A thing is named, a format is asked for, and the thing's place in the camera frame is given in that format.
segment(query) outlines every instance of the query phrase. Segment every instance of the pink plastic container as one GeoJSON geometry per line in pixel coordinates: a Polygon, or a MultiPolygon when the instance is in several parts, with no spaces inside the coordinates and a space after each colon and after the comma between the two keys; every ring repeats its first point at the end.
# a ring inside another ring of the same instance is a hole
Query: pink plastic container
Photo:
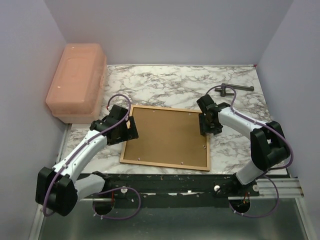
{"type": "Polygon", "coordinates": [[[52,115],[66,124],[99,118],[107,57],[99,44],[68,44],[46,97],[52,115]]]}

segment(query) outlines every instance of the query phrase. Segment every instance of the cable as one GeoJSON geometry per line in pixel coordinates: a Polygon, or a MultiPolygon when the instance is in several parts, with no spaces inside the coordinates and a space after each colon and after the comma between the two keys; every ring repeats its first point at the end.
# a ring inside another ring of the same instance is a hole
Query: cable
{"type": "Polygon", "coordinates": [[[126,118],[129,116],[129,113],[130,113],[130,110],[131,110],[131,102],[130,102],[130,99],[129,99],[127,96],[123,95],[123,94],[115,94],[115,95],[113,95],[112,97],[110,97],[110,99],[109,99],[109,101],[108,101],[108,106],[110,105],[111,100],[112,100],[114,97],[118,97],[118,96],[123,97],[123,98],[125,98],[125,99],[127,100],[127,102],[128,102],[128,111],[127,111],[127,113],[126,113],[125,116],[124,116],[120,121],[118,121],[116,124],[114,124],[114,125],[112,125],[111,127],[108,127],[107,129],[105,129],[105,130],[97,133],[96,135],[94,135],[93,137],[91,137],[90,139],[88,139],[87,142],[85,142],[84,144],[82,144],[82,145],[71,155],[71,157],[68,159],[68,161],[65,163],[65,166],[66,166],[66,167],[64,167],[64,166],[61,167],[61,169],[55,174],[55,176],[53,177],[53,179],[52,179],[52,181],[51,181],[51,183],[50,183],[50,185],[49,185],[49,187],[48,187],[48,189],[47,189],[47,191],[46,191],[46,193],[45,193],[45,197],[44,197],[44,201],[43,201],[42,212],[43,212],[43,215],[44,215],[45,217],[50,217],[50,216],[52,216],[52,215],[55,213],[54,211],[51,212],[51,213],[47,213],[47,204],[48,204],[48,199],[49,199],[49,195],[50,195],[51,189],[52,189],[52,187],[54,186],[57,178],[58,178],[58,177],[60,176],[60,174],[63,172],[63,170],[68,168],[68,165],[69,165],[70,162],[75,158],[75,156],[76,156],[85,146],[87,146],[91,141],[93,141],[95,138],[99,137],[100,135],[105,134],[106,132],[114,129],[116,126],[118,126],[118,125],[121,124],[123,121],[125,121],[126,118]]]}
{"type": "MultiPolygon", "coordinates": [[[[210,88],[210,89],[206,92],[206,95],[207,95],[212,89],[220,88],[220,87],[222,87],[222,86],[221,86],[221,85],[218,85],[218,86],[214,86],[214,87],[210,88]]],[[[286,146],[288,147],[288,149],[289,149],[289,151],[290,151],[290,160],[289,160],[289,162],[288,162],[286,165],[284,165],[284,166],[272,167],[272,168],[269,169],[269,171],[271,171],[271,170],[285,169],[285,168],[289,167],[289,166],[293,163],[293,161],[294,161],[294,151],[293,151],[290,143],[289,143],[280,133],[278,133],[276,130],[274,130],[273,128],[269,127],[268,125],[266,125],[266,124],[264,124],[264,123],[261,123],[261,122],[259,122],[259,121],[255,121],[255,120],[253,120],[253,119],[251,119],[251,118],[249,118],[249,117],[241,114],[240,112],[237,112],[237,111],[234,109],[234,103],[235,103],[235,100],[236,100],[236,97],[237,97],[237,92],[236,92],[236,90],[235,90],[233,87],[231,87],[231,86],[226,86],[226,85],[225,85],[224,87],[226,87],[226,88],[228,88],[228,89],[231,89],[231,90],[234,92],[234,96],[233,96],[233,99],[232,99],[231,104],[230,104],[231,111],[232,111],[234,114],[238,115],[239,117],[241,117],[241,118],[243,118],[243,119],[245,119],[245,120],[247,120],[247,121],[249,121],[249,122],[251,122],[251,123],[257,124],[257,125],[259,125],[259,126],[261,126],[261,127],[265,127],[266,129],[268,129],[269,131],[271,131],[271,132],[273,132],[275,135],[277,135],[277,137],[279,137],[279,138],[286,144],[286,146]]]]}
{"type": "Polygon", "coordinates": [[[121,189],[128,189],[128,190],[131,190],[131,191],[134,191],[136,193],[136,195],[138,196],[138,207],[136,208],[135,212],[129,216],[124,216],[124,217],[113,217],[113,216],[106,216],[106,215],[99,215],[96,213],[96,209],[95,209],[95,205],[92,206],[92,209],[94,211],[94,217],[96,215],[98,215],[99,217],[101,217],[101,219],[111,219],[111,220],[127,220],[127,219],[130,219],[132,217],[134,217],[140,210],[140,207],[141,207],[141,197],[140,197],[140,194],[138,193],[137,190],[135,190],[134,188],[132,187],[128,187],[128,186],[123,186],[123,187],[117,187],[117,188],[113,188],[113,189],[110,189],[108,191],[103,191],[103,192],[99,192],[98,195],[102,195],[102,194],[107,194],[107,193],[110,193],[110,192],[113,192],[113,191],[117,191],[117,190],[121,190],[121,189]]]}
{"type": "Polygon", "coordinates": [[[229,207],[232,209],[234,214],[237,214],[237,215],[242,216],[242,217],[250,218],[250,219],[259,219],[259,218],[267,217],[267,216],[273,214],[276,211],[276,209],[277,209],[277,207],[279,206],[279,203],[280,203],[278,188],[277,188],[275,182],[272,181],[269,177],[267,177],[267,176],[263,176],[263,177],[268,179],[274,186],[274,189],[275,189],[275,192],[276,192],[276,203],[275,203],[274,207],[268,213],[265,213],[265,214],[262,214],[262,215],[250,215],[250,214],[244,214],[244,213],[240,213],[240,212],[236,211],[232,207],[231,203],[229,203],[229,207]]]}

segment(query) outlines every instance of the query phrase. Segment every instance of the wall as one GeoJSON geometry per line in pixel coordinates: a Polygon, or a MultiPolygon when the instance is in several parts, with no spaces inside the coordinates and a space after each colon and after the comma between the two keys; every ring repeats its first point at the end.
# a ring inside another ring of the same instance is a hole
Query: wall
{"type": "Polygon", "coordinates": [[[0,2],[0,239],[27,239],[38,171],[57,158],[64,124],[45,105],[66,44],[43,0],[0,2]]]}
{"type": "Polygon", "coordinates": [[[292,0],[45,0],[68,43],[109,64],[256,64],[292,0]]]}
{"type": "Polygon", "coordinates": [[[292,144],[308,210],[320,237],[320,1],[295,0],[257,67],[270,113],[292,144]]]}

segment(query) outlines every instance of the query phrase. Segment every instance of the cork board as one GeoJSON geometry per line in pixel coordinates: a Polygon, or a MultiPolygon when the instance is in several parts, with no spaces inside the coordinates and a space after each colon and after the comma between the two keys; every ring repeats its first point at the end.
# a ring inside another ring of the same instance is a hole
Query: cork board
{"type": "Polygon", "coordinates": [[[210,171],[210,138],[197,110],[133,105],[138,139],[123,144],[120,163],[210,171]]]}

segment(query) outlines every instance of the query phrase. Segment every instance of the white marble surface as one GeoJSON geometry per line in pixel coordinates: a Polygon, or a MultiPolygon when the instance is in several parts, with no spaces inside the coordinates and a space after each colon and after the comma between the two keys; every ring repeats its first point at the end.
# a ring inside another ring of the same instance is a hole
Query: white marble surface
{"type": "MultiPolygon", "coordinates": [[[[199,109],[196,100],[221,83],[254,86],[253,92],[238,90],[234,107],[258,120],[270,121],[269,112],[252,66],[109,66],[100,117],[108,114],[109,98],[121,93],[134,105],[149,105],[182,109],[199,109]]],[[[216,103],[230,103],[232,96],[210,93],[216,103]]],[[[111,104],[126,106],[121,97],[111,104]]],[[[63,156],[67,156],[84,138],[88,124],[73,124],[63,156]]],[[[105,147],[86,166],[83,173],[100,171],[113,174],[233,174],[250,161],[250,142],[233,129],[224,126],[222,133],[210,136],[211,171],[197,171],[119,163],[122,144],[105,147]]],[[[285,169],[270,174],[287,174],[285,169]]]]}

